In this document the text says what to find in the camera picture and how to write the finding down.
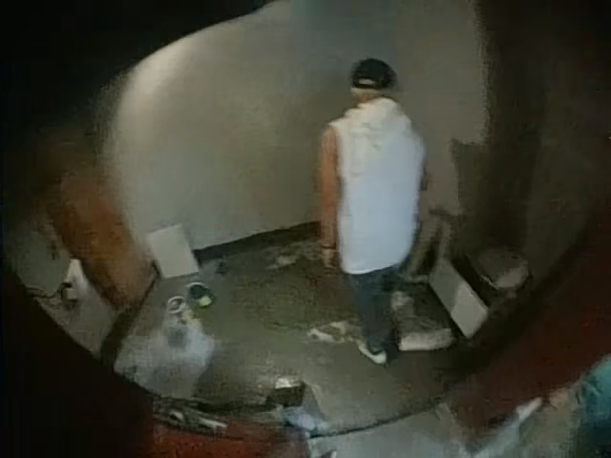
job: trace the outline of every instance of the drywall piece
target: drywall piece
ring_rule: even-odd
[[[488,307],[448,260],[441,260],[430,279],[431,288],[466,337],[488,318]]]
[[[146,239],[164,278],[198,273],[198,263],[180,224],[151,232]]]

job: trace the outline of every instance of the black cap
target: black cap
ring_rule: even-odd
[[[357,62],[352,70],[352,87],[359,89],[387,89],[394,86],[397,75],[389,64],[379,59]]]

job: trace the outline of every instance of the white wall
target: white wall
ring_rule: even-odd
[[[434,196],[455,207],[450,140],[480,141],[484,127],[470,3],[291,0],[187,36],[130,73],[106,158],[136,236],[181,223],[202,248],[316,219],[318,135],[368,56],[399,72]]]

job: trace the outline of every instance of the concrete floor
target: concrete floor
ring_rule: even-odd
[[[365,427],[429,407],[453,379],[451,354],[405,353],[382,367],[353,343],[313,341],[307,336],[312,326],[354,315],[342,275],[326,271],[303,251],[295,245],[262,248],[201,267],[199,278],[217,298],[196,316],[217,348],[195,394],[213,402],[256,404],[279,377],[297,376],[311,386],[331,430]],[[282,253],[297,259],[279,267],[274,260]],[[146,335],[158,326],[165,301],[183,294],[192,279],[162,281],[133,334]]]

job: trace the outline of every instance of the jeans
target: jeans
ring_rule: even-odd
[[[352,301],[369,351],[382,351],[390,340],[393,330],[390,293],[397,279],[396,271],[393,266],[367,274],[348,274]]]

